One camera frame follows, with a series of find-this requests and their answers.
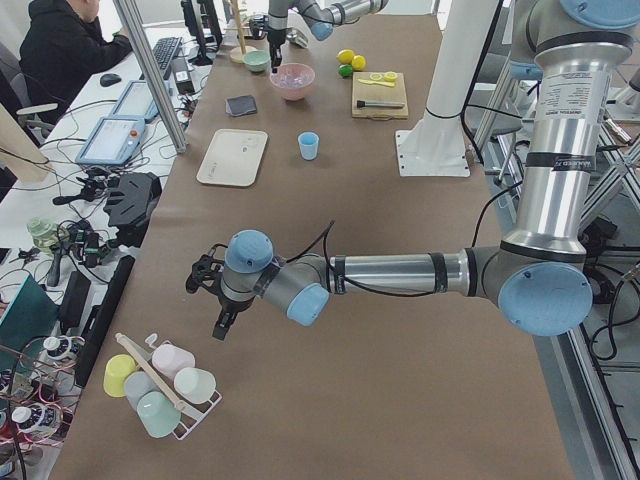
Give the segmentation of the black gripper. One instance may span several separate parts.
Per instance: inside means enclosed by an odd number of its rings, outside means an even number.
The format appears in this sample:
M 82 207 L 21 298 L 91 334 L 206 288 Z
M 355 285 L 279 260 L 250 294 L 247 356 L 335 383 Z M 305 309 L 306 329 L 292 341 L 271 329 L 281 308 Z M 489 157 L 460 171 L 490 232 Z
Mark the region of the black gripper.
M 268 42 L 270 45 L 271 70 L 277 70 L 282 64 L 281 46 L 286 41 L 286 29 L 270 27 Z
M 216 340 L 224 341 L 237 315 L 250 307 L 250 300 L 233 300 L 224 293 L 218 295 L 218 300 L 221 306 L 221 312 L 214 324 L 212 337 Z

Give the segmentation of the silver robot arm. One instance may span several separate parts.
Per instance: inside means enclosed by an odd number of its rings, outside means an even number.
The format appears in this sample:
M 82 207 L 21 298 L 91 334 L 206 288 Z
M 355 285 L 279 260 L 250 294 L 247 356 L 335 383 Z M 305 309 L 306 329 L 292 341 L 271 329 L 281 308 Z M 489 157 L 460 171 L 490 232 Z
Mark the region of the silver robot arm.
M 635 1 L 522 1 L 512 51 L 541 70 L 514 227 L 496 247 L 456 254 L 275 255 L 262 232 L 235 234 L 213 271 L 221 305 L 213 335 L 223 339 L 255 298 L 297 323 L 312 324 L 329 297 L 367 291 L 422 297 L 456 291 L 494 303 L 515 327 L 556 336 L 592 306 L 578 230 L 612 70 L 629 57 L 639 21 Z
M 327 39 L 335 26 L 349 24 L 359 18 L 382 11 L 386 0 L 336 1 L 321 8 L 312 0 L 271 0 L 268 6 L 267 40 L 271 72 L 282 64 L 281 47 L 285 43 L 289 11 L 295 10 L 305 21 L 312 35 L 319 41 Z

